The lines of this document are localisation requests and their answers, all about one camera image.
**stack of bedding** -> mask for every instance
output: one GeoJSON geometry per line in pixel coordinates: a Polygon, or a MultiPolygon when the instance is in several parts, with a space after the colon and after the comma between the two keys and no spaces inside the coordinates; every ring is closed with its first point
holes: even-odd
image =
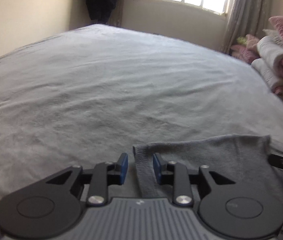
{"type": "Polygon", "coordinates": [[[260,58],[254,60],[251,66],[271,91],[283,100],[283,17],[271,17],[269,21],[276,30],[264,30],[267,36],[257,43],[260,58]]]}

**bed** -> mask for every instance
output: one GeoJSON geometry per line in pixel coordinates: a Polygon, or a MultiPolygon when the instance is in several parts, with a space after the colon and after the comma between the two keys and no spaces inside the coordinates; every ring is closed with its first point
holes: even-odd
{"type": "Polygon", "coordinates": [[[283,102],[251,66],[163,36],[91,25],[0,57],[0,198],[73,164],[132,145],[271,135],[283,150],[283,102]]]}

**gray curtain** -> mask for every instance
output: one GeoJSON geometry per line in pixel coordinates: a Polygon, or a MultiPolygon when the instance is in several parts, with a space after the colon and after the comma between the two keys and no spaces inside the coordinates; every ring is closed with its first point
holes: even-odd
{"type": "Polygon", "coordinates": [[[124,0],[118,0],[116,8],[111,12],[107,25],[121,27],[124,0]]]}
{"type": "Polygon", "coordinates": [[[237,37],[252,34],[262,38],[267,26],[272,0],[230,0],[227,26],[221,51],[229,53],[237,37]]]}

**window sill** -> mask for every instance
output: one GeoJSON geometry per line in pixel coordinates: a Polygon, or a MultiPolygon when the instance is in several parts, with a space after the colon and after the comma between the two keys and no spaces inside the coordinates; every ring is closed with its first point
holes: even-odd
{"type": "Polygon", "coordinates": [[[194,4],[178,2],[178,1],[174,1],[174,0],[135,0],[135,1],[171,3],[171,5],[175,5],[175,6],[189,7],[189,8],[194,8],[194,9],[201,10],[201,11],[206,11],[208,13],[214,14],[214,15],[222,17],[224,19],[226,19],[226,16],[227,16],[226,13],[219,13],[219,12],[215,12],[215,11],[212,11],[212,10],[209,10],[209,9],[206,9],[206,8],[202,8],[202,7],[194,5],[194,4]]]}

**gray bed sheet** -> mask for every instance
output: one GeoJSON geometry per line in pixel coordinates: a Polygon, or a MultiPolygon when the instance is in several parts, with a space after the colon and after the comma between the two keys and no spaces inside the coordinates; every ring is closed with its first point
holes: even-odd
{"type": "Polygon", "coordinates": [[[132,145],[224,134],[270,134],[283,148],[283,102],[221,53],[92,25],[0,58],[0,198],[122,152],[126,183],[110,195],[138,196],[132,145]]]}

